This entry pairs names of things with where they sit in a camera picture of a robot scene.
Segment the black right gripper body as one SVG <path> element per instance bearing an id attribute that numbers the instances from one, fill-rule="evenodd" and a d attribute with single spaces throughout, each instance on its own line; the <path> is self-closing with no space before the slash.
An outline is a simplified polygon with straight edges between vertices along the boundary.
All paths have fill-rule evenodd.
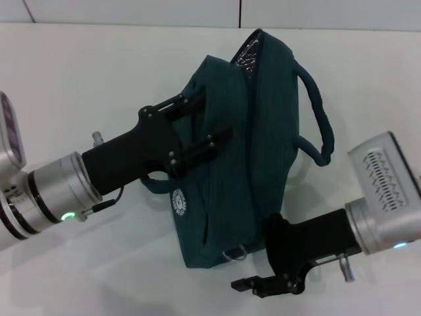
<path id="1" fill-rule="evenodd" d="M 359 244 L 344 209 L 292 224 L 280 214 L 265 222 L 265 244 L 275 274 L 269 294 L 300 294 L 307 273 L 319 259 L 359 253 Z"/>

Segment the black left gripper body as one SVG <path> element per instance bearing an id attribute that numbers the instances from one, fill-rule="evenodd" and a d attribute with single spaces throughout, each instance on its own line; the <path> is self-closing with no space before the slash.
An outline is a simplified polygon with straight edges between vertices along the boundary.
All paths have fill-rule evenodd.
<path id="1" fill-rule="evenodd" d="M 127 133 L 82 153 L 91 184 L 109 194 L 149 173 L 172 174 L 171 160 L 182 153 L 172 122 L 156 107 L 139 110 L 138 122 Z"/>

